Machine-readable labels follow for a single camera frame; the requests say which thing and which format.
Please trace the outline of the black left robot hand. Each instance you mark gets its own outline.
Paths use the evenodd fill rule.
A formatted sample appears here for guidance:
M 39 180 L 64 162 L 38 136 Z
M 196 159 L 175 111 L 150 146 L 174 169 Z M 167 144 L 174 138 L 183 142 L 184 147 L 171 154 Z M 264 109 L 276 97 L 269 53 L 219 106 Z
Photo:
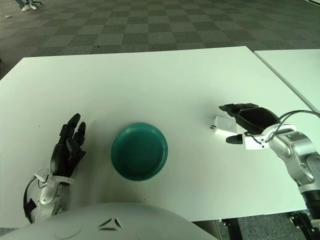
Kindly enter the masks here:
M 76 113 L 64 124 L 50 159 L 50 172 L 54 176 L 71 177 L 75 168 L 85 156 L 82 150 L 85 141 L 86 123 L 79 122 L 81 115 Z

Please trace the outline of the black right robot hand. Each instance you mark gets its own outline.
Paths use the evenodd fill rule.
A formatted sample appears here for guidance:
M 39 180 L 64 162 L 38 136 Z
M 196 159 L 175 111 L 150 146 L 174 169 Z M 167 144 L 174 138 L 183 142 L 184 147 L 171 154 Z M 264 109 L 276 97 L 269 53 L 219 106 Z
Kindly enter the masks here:
M 246 130 L 244 135 L 251 137 L 259 145 L 262 142 L 255 136 L 261 135 L 268 127 L 280 123 L 280 118 L 272 111 L 253 103 L 225 104 L 219 106 L 219 109 L 234 118 L 235 122 Z

